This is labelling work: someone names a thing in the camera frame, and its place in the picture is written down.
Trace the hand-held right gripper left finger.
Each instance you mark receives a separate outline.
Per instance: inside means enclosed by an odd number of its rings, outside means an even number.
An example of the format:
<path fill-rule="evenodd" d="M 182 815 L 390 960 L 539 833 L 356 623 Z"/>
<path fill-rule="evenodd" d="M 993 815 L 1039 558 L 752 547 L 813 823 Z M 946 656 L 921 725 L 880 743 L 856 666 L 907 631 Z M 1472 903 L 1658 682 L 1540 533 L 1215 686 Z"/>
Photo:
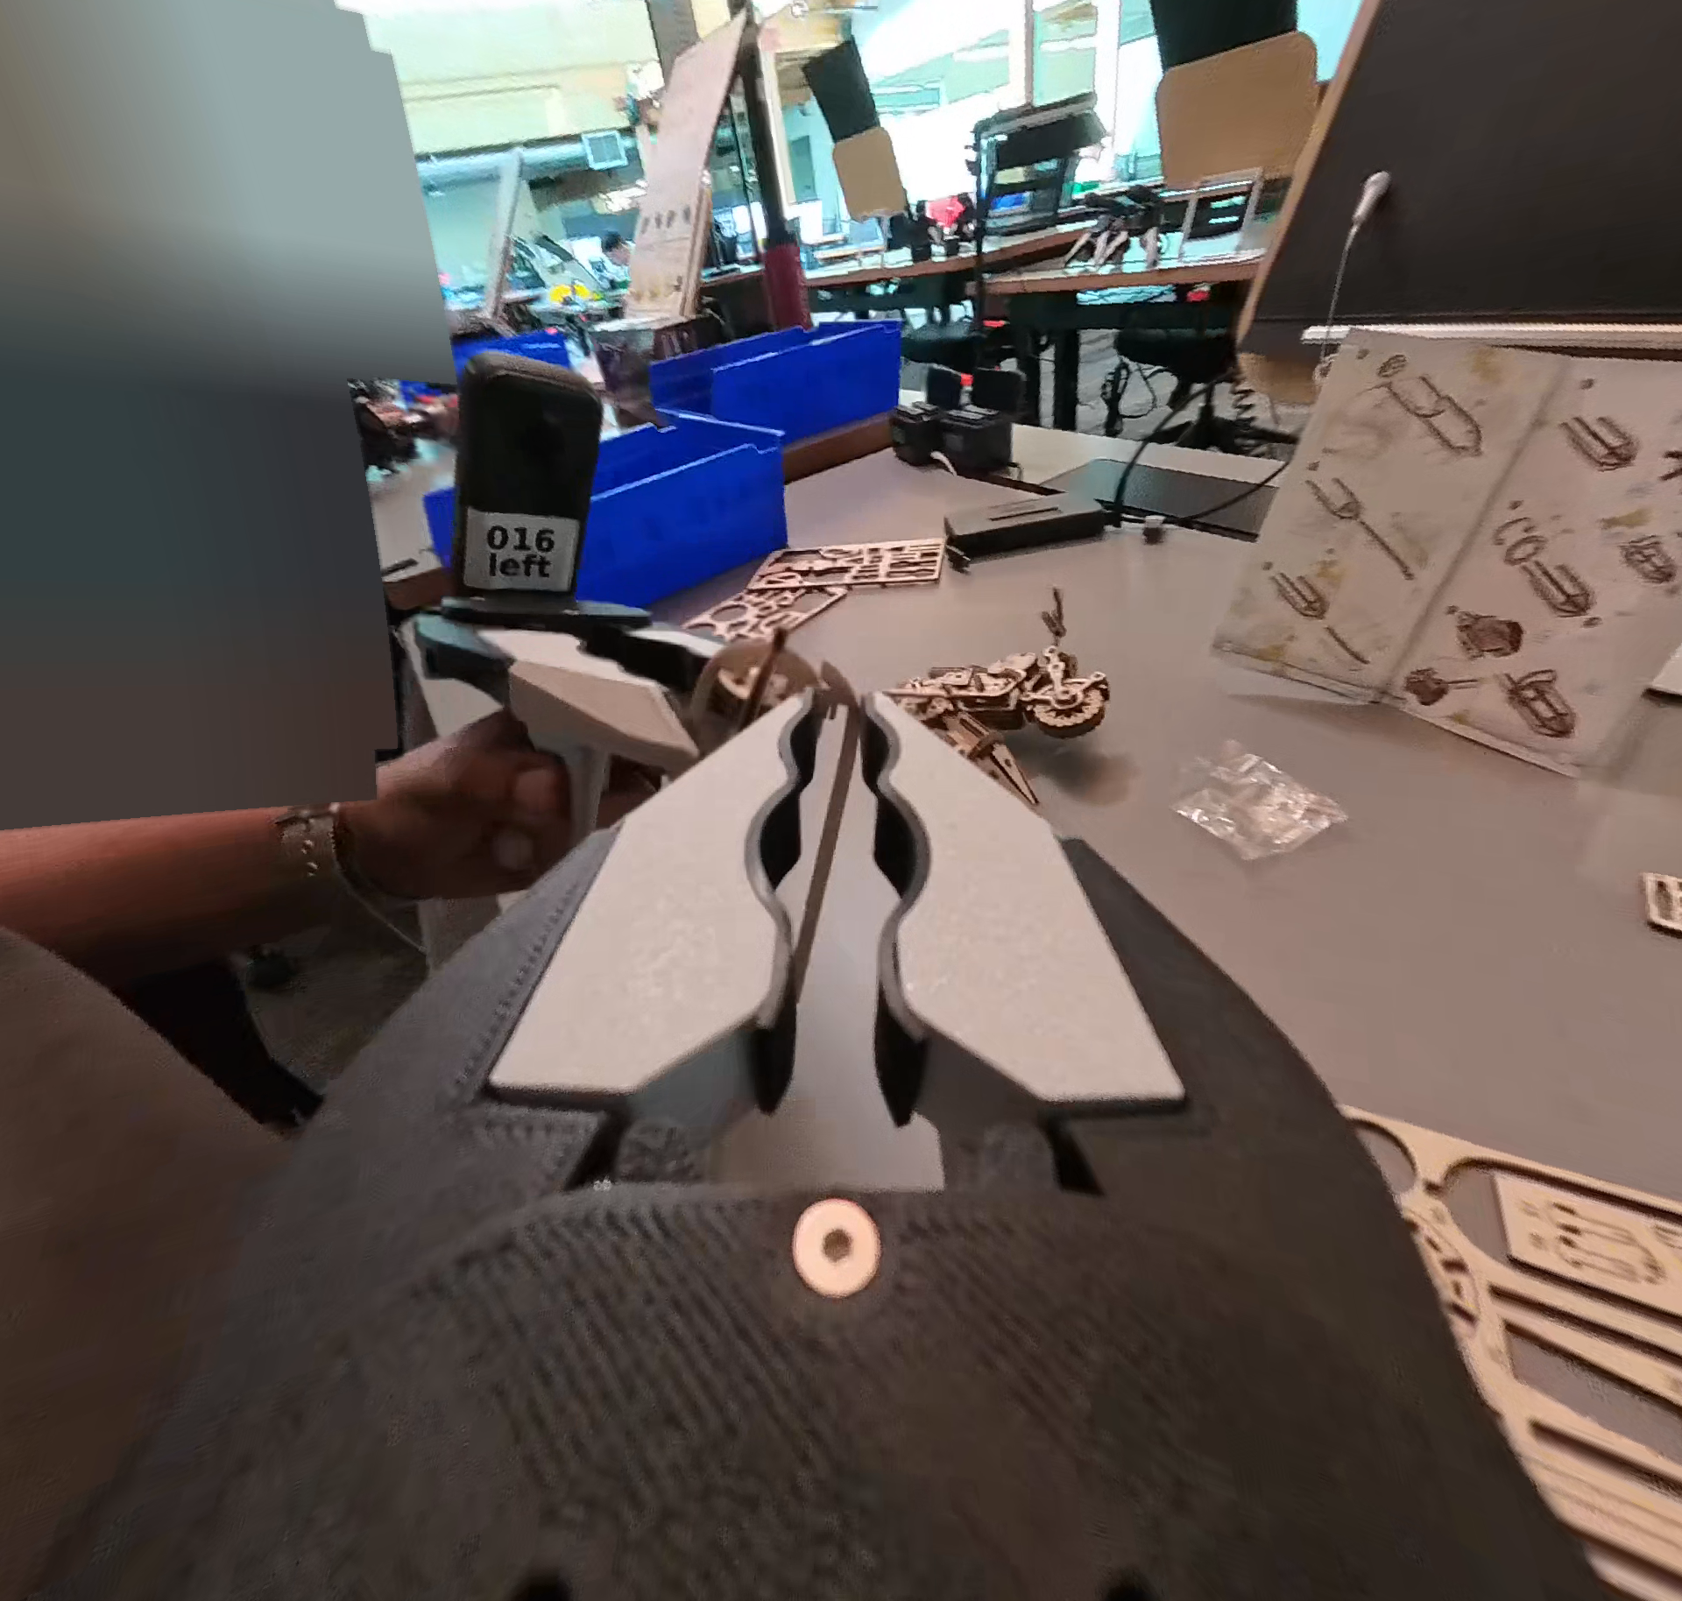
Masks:
<path fill-rule="evenodd" d="M 817 694 L 760 715 L 615 827 L 501 1054 L 494 1097 L 609 1115 L 770 1113 L 788 1091 Z"/>

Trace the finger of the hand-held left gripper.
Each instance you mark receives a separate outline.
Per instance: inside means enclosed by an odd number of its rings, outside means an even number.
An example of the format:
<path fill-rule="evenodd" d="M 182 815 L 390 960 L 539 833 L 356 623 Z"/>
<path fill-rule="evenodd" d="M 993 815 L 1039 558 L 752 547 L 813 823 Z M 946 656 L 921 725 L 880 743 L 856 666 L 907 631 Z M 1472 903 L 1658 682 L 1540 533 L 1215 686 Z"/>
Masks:
<path fill-rule="evenodd" d="M 611 660 L 515 660 L 507 709 L 531 744 L 550 754 L 596 750 L 664 776 L 701 758 L 672 694 Z"/>

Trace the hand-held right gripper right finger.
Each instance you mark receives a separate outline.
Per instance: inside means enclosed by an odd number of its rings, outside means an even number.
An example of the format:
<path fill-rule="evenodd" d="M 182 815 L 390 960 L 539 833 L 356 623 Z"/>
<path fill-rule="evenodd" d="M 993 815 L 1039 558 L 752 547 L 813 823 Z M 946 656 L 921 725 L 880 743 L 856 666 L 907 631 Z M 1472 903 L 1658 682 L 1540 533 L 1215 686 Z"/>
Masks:
<path fill-rule="evenodd" d="M 1186 1087 L 1062 839 L 884 694 L 862 707 L 893 891 L 872 1054 L 895 1125 L 1160 1113 Z"/>

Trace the thin wooden rib piece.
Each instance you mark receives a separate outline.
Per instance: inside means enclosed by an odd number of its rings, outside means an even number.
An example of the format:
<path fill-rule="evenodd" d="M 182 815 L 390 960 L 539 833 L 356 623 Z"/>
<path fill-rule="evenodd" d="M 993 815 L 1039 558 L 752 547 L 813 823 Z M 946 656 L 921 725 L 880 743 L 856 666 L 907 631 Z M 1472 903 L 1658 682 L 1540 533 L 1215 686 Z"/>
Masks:
<path fill-rule="evenodd" d="M 839 717 L 839 754 L 833 768 L 831 788 L 817 848 L 811 856 L 809 884 L 788 964 L 788 987 L 784 1005 L 768 1038 L 760 1046 L 760 1082 L 754 1087 L 758 1109 L 774 1113 L 788 1093 L 795 1064 L 795 1036 L 799 999 L 805 989 L 809 960 L 821 921 L 839 835 L 844 823 L 848 792 L 856 772 L 862 715 L 858 695 L 850 680 L 827 660 L 817 668 L 817 684 L 823 690 L 825 715 Z"/>

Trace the person's left forearm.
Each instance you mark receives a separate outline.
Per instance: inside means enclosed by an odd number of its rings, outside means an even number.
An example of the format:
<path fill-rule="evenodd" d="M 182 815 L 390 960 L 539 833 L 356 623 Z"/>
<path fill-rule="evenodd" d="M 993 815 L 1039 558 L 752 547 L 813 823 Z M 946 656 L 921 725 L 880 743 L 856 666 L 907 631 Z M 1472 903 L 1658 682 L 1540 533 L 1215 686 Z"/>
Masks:
<path fill-rule="evenodd" d="M 282 862 L 284 809 L 2 833 L 2 927 L 117 987 L 276 944 L 327 917 Z"/>

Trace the grey desk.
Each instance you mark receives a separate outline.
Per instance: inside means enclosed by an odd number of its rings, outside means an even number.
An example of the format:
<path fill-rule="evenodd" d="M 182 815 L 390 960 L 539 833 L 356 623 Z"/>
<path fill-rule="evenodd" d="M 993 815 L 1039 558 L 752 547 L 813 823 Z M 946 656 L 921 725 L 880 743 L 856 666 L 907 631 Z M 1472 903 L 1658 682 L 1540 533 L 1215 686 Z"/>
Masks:
<path fill-rule="evenodd" d="M 1050 1125 L 1050 1181 L 805 1195 L 603 1178 L 611 1123 L 480 1101 L 601 858 L 450 960 L 368 1056 L 405 1258 L 358 1321 L 364 1597 L 1611 1597 L 1450 1340 L 1333 1091 L 1678 1183 L 1678 968 L 1584 866 L 1615 811 L 1203 656 L 1235 541 L 1137 539 L 852 598 L 852 686 L 997 648 L 1062 586 L 1117 727 L 1066 850 L 1186 1103 Z M 1172 813 L 1244 743 L 1346 813 L 1244 860 Z"/>

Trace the black desk mat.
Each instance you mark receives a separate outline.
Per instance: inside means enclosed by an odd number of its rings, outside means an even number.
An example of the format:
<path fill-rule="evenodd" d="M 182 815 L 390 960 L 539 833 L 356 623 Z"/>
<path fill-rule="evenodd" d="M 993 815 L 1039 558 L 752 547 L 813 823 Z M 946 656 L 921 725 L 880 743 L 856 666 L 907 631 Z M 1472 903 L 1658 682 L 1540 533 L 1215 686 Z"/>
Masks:
<path fill-rule="evenodd" d="M 1264 462 L 1254 478 L 1221 478 L 1164 468 L 1135 454 L 1091 458 L 1025 486 L 1090 505 L 1099 517 L 1099 533 L 1144 529 L 1156 521 L 1164 531 L 1190 529 L 1252 543 L 1260 539 L 1284 474 L 1284 462 Z"/>

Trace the person's left hand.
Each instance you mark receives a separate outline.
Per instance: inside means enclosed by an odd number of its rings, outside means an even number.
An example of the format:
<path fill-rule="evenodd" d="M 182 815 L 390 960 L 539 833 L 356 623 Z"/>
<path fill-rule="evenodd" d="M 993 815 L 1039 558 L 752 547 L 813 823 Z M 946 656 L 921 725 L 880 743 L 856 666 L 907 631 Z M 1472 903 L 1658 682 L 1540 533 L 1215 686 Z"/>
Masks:
<path fill-rule="evenodd" d="M 499 711 L 378 768 L 335 809 L 341 870 L 394 899 L 470 899 L 535 884 L 572 842 L 570 774 Z"/>

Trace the large blue plastic bin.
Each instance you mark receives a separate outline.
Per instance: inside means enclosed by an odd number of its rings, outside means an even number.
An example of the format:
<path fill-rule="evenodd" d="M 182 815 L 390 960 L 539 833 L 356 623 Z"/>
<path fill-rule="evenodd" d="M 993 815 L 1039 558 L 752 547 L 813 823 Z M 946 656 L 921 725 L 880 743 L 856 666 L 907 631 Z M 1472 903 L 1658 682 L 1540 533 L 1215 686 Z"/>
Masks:
<path fill-rule="evenodd" d="M 676 413 L 494 480 L 466 509 L 470 594 L 654 601 L 788 545 L 776 431 Z"/>

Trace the wooden motorcycle model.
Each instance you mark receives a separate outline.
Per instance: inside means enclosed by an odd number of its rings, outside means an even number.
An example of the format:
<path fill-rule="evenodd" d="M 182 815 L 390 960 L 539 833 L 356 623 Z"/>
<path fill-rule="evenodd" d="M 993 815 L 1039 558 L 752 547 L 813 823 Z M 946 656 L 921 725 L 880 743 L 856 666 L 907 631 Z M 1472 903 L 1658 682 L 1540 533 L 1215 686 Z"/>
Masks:
<path fill-rule="evenodd" d="M 1035 729 L 1056 741 L 1076 741 L 1103 723 L 1111 699 L 1107 676 L 1101 670 L 1080 670 L 1066 648 L 1060 588 L 1052 588 L 1041 621 L 1046 645 L 1039 650 L 1013 652 L 992 664 L 937 668 L 884 692 L 895 707 L 1031 809 L 1039 809 L 1039 793 L 1005 739 Z"/>

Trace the clear plastic bag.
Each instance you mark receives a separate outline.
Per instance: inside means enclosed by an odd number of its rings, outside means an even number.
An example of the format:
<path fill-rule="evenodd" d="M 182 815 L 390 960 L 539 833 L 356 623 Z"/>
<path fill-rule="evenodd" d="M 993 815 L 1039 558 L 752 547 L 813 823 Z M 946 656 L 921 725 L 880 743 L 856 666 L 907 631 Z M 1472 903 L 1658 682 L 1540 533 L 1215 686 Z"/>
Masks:
<path fill-rule="evenodd" d="M 1244 860 L 1301 850 L 1346 823 L 1335 799 L 1235 741 L 1188 764 L 1170 809 Z"/>

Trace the wooden sheet with fine parts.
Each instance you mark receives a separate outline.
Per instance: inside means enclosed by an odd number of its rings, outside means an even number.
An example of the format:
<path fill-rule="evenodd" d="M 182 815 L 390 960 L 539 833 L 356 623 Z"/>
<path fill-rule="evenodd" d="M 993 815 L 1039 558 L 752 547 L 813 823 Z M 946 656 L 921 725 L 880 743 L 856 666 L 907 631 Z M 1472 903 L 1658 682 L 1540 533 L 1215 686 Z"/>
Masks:
<path fill-rule="evenodd" d="M 746 590 L 852 590 L 935 584 L 946 562 L 944 539 L 839 543 L 772 552 Z"/>

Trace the silver wristwatch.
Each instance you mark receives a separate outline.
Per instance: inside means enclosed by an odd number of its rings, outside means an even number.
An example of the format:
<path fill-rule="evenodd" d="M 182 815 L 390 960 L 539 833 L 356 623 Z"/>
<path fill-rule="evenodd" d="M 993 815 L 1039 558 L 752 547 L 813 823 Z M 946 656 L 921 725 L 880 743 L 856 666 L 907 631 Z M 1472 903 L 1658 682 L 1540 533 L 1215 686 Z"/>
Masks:
<path fill-rule="evenodd" d="M 288 876 L 313 895 L 347 888 L 339 803 L 288 807 L 274 823 Z"/>

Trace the flat black device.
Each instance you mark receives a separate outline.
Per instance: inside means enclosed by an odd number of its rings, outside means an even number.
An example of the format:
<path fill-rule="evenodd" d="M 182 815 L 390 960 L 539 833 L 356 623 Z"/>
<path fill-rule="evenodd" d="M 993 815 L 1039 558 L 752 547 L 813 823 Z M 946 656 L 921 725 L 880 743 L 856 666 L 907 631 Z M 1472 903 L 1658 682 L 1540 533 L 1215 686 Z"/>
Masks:
<path fill-rule="evenodd" d="M 1109 513 L 1099 501 L 1072 494 L 1027 496 L 950 513 L 944 549 L 948 560 L 976 560 L 1099 539 L 1107 525 Z"/>

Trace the printed instruction sheet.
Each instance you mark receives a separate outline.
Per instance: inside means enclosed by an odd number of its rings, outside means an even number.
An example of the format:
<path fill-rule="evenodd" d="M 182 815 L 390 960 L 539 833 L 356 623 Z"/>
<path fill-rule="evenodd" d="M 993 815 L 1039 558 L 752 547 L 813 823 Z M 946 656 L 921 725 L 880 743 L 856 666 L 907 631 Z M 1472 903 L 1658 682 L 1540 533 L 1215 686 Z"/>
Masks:
<path fill-rule="evenodd" d="M 1680 364 L 1350 329 L 1211 652 L 1578 776 L 1680 635 Z"/>

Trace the wide wooden part sheet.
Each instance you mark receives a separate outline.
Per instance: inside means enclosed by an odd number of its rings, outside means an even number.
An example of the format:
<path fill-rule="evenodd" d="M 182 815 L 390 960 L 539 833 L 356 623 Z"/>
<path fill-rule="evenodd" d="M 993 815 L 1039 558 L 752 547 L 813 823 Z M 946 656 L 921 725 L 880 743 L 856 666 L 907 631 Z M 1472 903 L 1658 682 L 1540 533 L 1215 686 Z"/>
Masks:
<path fill-rule="evenodd" d="M 1348 1107 L 1464 1366 L 1615 1597 L 1680 1595 L 1678 1203 Z"/>

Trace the black divider panel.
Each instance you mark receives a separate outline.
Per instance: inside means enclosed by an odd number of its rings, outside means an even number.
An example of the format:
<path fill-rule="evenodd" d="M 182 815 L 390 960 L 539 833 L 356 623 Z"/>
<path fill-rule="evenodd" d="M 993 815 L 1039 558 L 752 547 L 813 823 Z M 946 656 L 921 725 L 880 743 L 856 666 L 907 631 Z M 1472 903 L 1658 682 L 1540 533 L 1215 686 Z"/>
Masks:
<path fill-rule="evenodd" d="M 1680 0 L 1368 0 L 1240 349 L 1468 329 L 1678 358 Z"/>

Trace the black post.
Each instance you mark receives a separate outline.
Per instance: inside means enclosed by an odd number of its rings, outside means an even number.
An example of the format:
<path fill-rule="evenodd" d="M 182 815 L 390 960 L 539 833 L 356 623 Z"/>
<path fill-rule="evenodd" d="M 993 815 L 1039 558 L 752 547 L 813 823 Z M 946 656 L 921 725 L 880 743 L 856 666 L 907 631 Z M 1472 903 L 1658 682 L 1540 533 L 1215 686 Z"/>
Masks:
<path fill-rule="evenodd" d="M 739 72 L 743 80 L 750 149 L 760 208 L 764 213 L 762 282 L 766 307 L 776 329 L 809 329 L 809 300 L 799 258 L 799 245 L 788 223 L 782 184 L 776 168 L 776 133 L 782 127 L 780 112 L 772 110 L 766 57 L 760 25 L 750 0 L 725 0 L 731 15 L 743 19 L 743 47 Z"/>

